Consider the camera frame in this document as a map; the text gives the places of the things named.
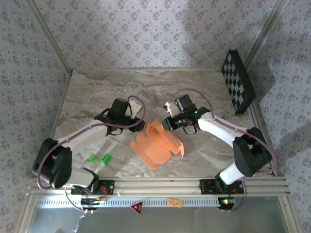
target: orange sticker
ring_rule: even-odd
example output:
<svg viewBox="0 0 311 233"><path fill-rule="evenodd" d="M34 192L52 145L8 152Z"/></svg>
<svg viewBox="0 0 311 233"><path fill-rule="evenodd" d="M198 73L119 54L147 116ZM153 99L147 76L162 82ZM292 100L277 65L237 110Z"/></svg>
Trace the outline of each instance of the orange sticker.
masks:
<svg viewBox="0 0 311 233"><path fill-rule="evenodd" d="M168 206L172 206L172 207L180 208L181 207L181 200L169 198L167 200L167 205Z"/></svg>

